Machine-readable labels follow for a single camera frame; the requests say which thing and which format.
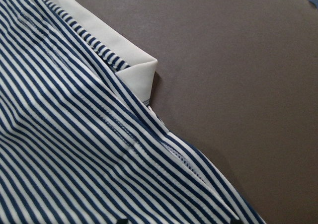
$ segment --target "gray background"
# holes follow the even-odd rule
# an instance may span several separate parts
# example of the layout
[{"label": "gray background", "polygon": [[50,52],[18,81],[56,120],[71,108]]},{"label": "gray background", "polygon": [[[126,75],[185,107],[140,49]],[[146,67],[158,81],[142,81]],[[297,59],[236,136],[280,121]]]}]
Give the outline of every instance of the gray background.
[{"label": "gray background", "polygon": [[77,1],[159,60],[154,111],[268,223],[318,223],[318,11],[308,1]]}]

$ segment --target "blue and white striped fabric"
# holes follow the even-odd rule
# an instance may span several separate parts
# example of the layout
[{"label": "blue and white striped fabric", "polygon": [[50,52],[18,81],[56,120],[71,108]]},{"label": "blue and white striped fabric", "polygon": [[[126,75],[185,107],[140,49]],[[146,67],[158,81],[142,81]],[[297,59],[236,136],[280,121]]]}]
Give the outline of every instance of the blue and white striped fabric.
[{"label": "blue and white striped fabric", "polygon": [[0,5],[1,223],[264,223],[71,15],[48,0]]}]

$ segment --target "striped shirt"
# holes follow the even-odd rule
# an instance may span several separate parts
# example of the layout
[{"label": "striped shirt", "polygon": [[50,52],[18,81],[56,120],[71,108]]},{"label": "striped shirt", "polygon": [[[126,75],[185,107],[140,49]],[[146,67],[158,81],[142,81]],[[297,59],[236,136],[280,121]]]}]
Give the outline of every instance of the striped shirt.
[{"label": "striped shirt", "polygon": [[49,0],[0,0],[1,223],[264,223]]}]

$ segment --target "gray surface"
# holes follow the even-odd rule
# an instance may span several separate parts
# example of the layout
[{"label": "gray surface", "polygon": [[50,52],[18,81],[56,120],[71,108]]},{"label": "gray surface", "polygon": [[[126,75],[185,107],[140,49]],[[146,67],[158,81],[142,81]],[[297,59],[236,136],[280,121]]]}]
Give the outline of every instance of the gray surface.
[{"label": "gray surface", "polygon": [[151,101],[272,224],[318,220],[318,11],[306,0],[77,0],[159,60]]}]

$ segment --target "shirt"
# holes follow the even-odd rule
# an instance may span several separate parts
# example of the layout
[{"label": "shirt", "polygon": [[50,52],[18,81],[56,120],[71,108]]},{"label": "shirt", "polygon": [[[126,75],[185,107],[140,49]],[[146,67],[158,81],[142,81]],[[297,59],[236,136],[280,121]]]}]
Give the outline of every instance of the shirt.
[{"label": "shirt", "polygon": [[61,1],[0,1],[0,220],[264,223],[145,106],[157,60]]}]

